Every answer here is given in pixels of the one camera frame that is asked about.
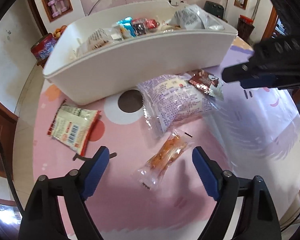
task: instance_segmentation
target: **storage box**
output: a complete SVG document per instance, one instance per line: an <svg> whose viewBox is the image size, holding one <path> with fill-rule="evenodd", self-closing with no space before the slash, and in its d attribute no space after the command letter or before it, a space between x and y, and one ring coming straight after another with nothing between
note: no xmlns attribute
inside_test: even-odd
<svg viewBox="0 0 300 240"><path fill-rule="evenodd" d="M237 36L223 22L210 29L152 33L107 45L74 58L74 51L98 28L109 28L125 17L170 19L176 10L168 1L148 1L113 7L70 24L50 55L43 75L78 105L85 105L162 74L178 74L219 65Z"/></svg>

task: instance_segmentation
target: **table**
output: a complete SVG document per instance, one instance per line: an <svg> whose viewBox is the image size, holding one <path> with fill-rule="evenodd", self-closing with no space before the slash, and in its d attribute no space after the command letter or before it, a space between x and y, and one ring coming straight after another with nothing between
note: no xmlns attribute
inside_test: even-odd
<svg viewBox="0 0 300 240"><path fill-rule="evenodd" d="M222 64L208 71L220 75L225 66L247 61L252 54L252 49L237 37ZM157 153L169 133L155 140L140 105L120 109L119 98L124 100L129 93L85 106L102 111L86 156L92 157L102 145L118 154L110 160L97 190L86 201L105 240L198 238L215 202L208 197L192 164L195 146L201 146L222 169L230 169L237 176L261 175L279 219L283 216L300 189L300 116L287 91L244 90L237 82L225 84L225 100L219 102L215 114L181 125L195 143L169 167L156 192L141 187L131 174ZM72 150L46 135L65 98L55 85L44 82L34 127L34 178L41 174L49 178L64 176L82 165L81 160L72 160ZM65 204L59 200L66 231L74 239ZM225 239L232 238L241 203L238 199Z"/></svg>

